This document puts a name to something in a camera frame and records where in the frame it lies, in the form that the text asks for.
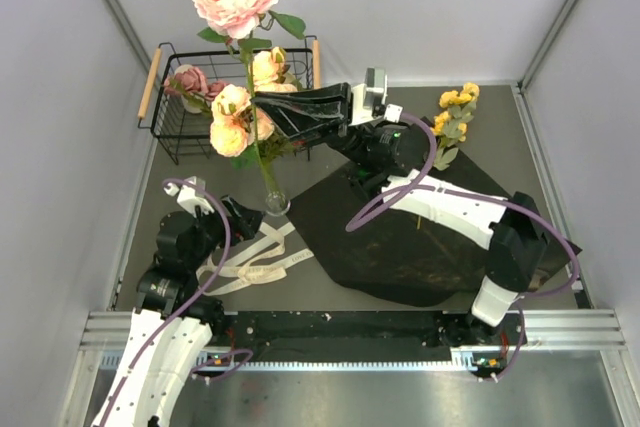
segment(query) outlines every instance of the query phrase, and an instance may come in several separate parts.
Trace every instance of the black cloth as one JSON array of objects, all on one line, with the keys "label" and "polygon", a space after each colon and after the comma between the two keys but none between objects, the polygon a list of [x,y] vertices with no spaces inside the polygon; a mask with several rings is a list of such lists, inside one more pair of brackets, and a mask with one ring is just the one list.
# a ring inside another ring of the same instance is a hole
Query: black cloth
[{"label": "black cloth", "polygon": [[[331,279],[393,302],[430,307],[457,292],[475,293],[484,277],[487,251],[447,227],[402,211],[388,210],[359,230],[347,222],[364,202],[350,186],[349,162],[292,200],[289,219]],[[431,176],[487,195],[509,197],[463,152]],[[544,282],[568,262],[552,239],[538,268]]]}]

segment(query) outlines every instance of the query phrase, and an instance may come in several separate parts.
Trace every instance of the wire basket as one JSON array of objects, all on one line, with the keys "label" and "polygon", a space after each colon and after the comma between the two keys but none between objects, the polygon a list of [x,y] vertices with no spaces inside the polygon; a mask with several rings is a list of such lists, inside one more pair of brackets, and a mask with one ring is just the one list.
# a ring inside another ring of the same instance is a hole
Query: wire basket
[{"label": "wire basket", "polygon": [[[162,74],[151,124],[143,125],[163,48],[170,49],[172,54],[167,59]],[[285,50],[287,51],[286,63],[290,66],[289,72],[298,79],[305,89],[319,87],[320,69],[317,38],[308,36],[304,39],[304,47]],[[202,113],[188,112],[184,108],[182,97],[165,95],[164,93],[162,85],[165,79],[169,75],[174,75],[175,70],[183,64],[199,67],[209,82],[223,80],[235,85],[247,85],[244,64],[234,59],[227,50],[178,54],[170,42],[158,46],[151,62],[147,85],[140,103],[138,127],[150,130],[151,135],[158,139],[162,148],[176,165],[180,163],[180,157],[204,155],[208,158],[214,152],[209,142],[211,118]]]}]

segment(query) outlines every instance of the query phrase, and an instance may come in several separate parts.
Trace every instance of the white ribbon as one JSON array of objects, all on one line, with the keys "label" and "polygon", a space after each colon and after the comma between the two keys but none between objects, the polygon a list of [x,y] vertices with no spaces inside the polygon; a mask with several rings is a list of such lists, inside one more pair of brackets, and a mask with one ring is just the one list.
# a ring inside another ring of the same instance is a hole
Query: white ribbon
[{"label": "white ribbon", "polygon": [[[285,278],[287,276],[287,269],[293,267],[299,262],[302,262],[303,260],[310,259],[313,257],[313,252],[309,249],[303,249],[286,259],[282,259],[270,265],[253,265],[253,263],[284,254],[284,238],[294,230],[295,227],[291,222],[283,225],[277,230],[270,225],[262,223],[260,225],[260,232],[262,232],[265,237],[229,259],[218,274],[221,277],[238,277],[238,280],[229,282],[227,285],[213,291],[205,292],[204,295],[214,296],[229,294],[249,287],[250,285],[267,284],[269,282],[275,282],[276,280]],[[278,244],[275,248],[256,255],[258,252],[261,252],[274,243]],[[196,272],[198,282],[202,284],[202,275],[205,272],[213,273],[215,269],[216,266],[211,260],[211,257],[209,257],[207,263],[201,266]]]}]

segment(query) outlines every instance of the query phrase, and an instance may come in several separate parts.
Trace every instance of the gray table surface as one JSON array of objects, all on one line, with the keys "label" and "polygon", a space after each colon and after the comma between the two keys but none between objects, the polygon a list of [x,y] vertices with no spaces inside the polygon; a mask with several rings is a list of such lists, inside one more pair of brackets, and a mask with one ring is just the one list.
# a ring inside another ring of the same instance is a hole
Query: gray table surface
[{"label": "gray table surface", "polygon": [[[403,106],[417,115],[433,116],[438,113],[437,100],[445,87],[390,89],[389,102]],[[541,213],[548,218],[544,196],[535,166],[525,139],[516,105],[509,86],[482,87],[478,110],[469,125],[468,140],[462,150],[478,166],[491,175],[508,192],[520,190],[529,193]],[[290,197],[308,189],[345,162],[344,157],[326,146],[312,151],[312,160],[306,156],[289,156],[279,159],[275,170],[281,187]],[[206,188],[216,195],[230,194],[237,201],[260,209],[264,202],[264,186],[258,169],[234,169],[229,160],[218,156],[207,159],[183,157],[175,165],[158,147],[147,184],[123,285],[117,308],[129,310],[135,303],[135,288],[140,276],[149,267],[156,250],[155,236],[160,219],[179,207],[167,196],[161,182],[167,177],[187,178],[196,175],[206,181]],[[268,218],[267,222],[279,227],[286,218]],[[240,251],[248,243],[234,248]],[[286,255],[304,247],[304,241],[293,232],[287,236]],[[566,273],[559,272],[545,288],[557,286],[566,280]],[[216,286],[226,280],[216,281]],[[466,310],[473,295],[457,294],[433,309]],[[286,278],[264,285],[253,285],[220,297],[227,310],[413,310],[413,307],[377,299],[359,291],[335,284],[315,258],[305,260],[288,271]],[[527,309],[575,308],[571,293],[550,299],[528,299]]]}]

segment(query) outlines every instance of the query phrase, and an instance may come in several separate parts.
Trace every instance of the white wall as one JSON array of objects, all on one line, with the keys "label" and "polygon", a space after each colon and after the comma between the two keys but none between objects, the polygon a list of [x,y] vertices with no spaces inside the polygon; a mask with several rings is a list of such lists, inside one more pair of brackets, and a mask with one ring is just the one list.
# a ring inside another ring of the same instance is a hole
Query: white wall
[{"label": "white wall", "polygon": [[638,32],[638,0],[582,0],[529,98],[589,290],[617,310],[640,367]]},{"label": "white wall", "polygon": [[[211,49],[191,0],[120,0],[146,49]],[[362,81],[384,66],[395,85],[520,79],[563,0],[281,0],[323,47],[325,79]],[[292,38],[275,38],[283,45]]]},{"label": "white wall", "polygon": [[0,0],[0,424],[56,422],[112,287],[148,132],[101,0]]}]

